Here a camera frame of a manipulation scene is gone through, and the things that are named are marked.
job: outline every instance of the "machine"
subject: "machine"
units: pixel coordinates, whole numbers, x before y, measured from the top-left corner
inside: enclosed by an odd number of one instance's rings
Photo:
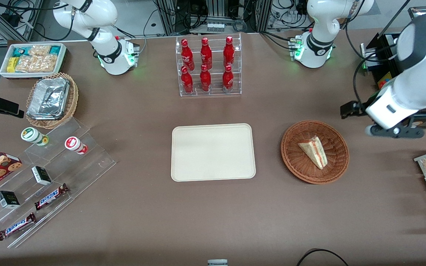
[[[116,38],[108,28],[118,15],[110,0],[66,0],[54,7],[61,5],[67,6],[53,10],[56,21],[86,38],[109,74],[120,75],[137,66],[139,47]]]
[[[333,41],[341,28],[338,18],[365,14],[373,4],[374,0],[309,0],[306,9],[315,25],[311,32],[291,40],[291,48],[296,50],[294,60],[309,68],[321,67],[330,57]]]
[[[360,106],[341,106],[341,116],[369,115],[373,136],[421,138],[424,131],[413,123],[413,114],[426,108],[426,14],[416,17],[396,41],[396,64],[401,73],[387,81],[379,93]]]

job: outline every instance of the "aluminum foil container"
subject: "aluminum foil container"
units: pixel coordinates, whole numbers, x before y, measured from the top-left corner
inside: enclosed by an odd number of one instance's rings
[[[64,116],[70,81],[64,78],[42,79],[34,88],[27,116],[36,120],[59,120]]]

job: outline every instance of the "white tray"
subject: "white tray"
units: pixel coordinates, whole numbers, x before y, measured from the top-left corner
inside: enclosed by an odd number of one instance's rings
[[[13,55],[13,51],[15,48],[21,48],[21,47],[31,47],[33,45],[50,45],[53,47],[61,47],[61,50],[59,51],[59,54],[57,56],[56,65],[54,67],[54,71],[52,72],[31,72],[31,73],[24,73],[24,72],[14,72],[10,73],[7,72],[7,66],[8,61],[10,57]],[[3,60],[3,63],[0,67],[0,75],[4,78],[9,79],[27,79],[27,78],[41,78],[45,76],[49,76],[51,74],[57,74],[62,66],[62,61],[64,61],[64,56],[66,52],[66,46],[64,44],[61,44],[59,42],[44,42],[44,43],[27,43],[27,44],[11,44],[8,47],[7,54],[5,56],[5,59]]]
[[[172,131],[174,181],[236,180],[254,175],[250,125],[179,126]]]

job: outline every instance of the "red-capped bottle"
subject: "red-capped bottle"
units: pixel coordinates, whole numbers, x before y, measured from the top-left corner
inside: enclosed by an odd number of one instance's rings
[[[233,73],[231,72],[231,65],[224,68],[223,73],[223,92],[230,93],[233,90]]]
[[[188,47],[188,41],[183,39],[181,41],[182,44],[182,61],[184,62],[184,66],[188,67],[189,71],[193,71],[195,69],[195,63],[193,62],[193,52],[190,47]]]
[[[233,47],[233,37],[226,37],[226,45],[223,50],[223,65],[226,67],[228,64],[233,65],[234,63],[234,47]]]
[[[208,69],[211,69],[213,67],[213,56],[207,37],[202,38],[202,50],[200,51],[200,55],[202,57],[202,64],[205,64]]]
[[[186,94],[193,93],[193,79],[190,73],[188,73],[188,68],[186,66],[182,66],[181,68],[182,75],[182,85],[184,87],[184,91]]]
[[[208,67],[206,64],[202,65],[202,72],[200,73],[200,80],[202,82],[202,90],[204,92],[209,92],[212,85],[212,76],[208,71]]]

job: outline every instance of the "snickers bar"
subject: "snickers bar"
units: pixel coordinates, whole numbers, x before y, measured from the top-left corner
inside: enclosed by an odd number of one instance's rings
[[[34,205],[36,206],[36,211],[41,210],[42,207],[48,205],[53,200],[58,198],[60,195],[64,194],[66,191],[68,191],[67,185],[64,183],[64,185],[61,185],[56,190],[51,192],[49,195],[41,199],[40,201],[36,202]]]
[[[10,234],[13,234],[14,232],[22,229],[26,225],[36,223],[36,216],[34,215],[34,212],[31,212],[28,217],[22,219],[21,221],[13,224],[13,226],[7,228],[6,230],[0,231],[0,241],[10,236]]]

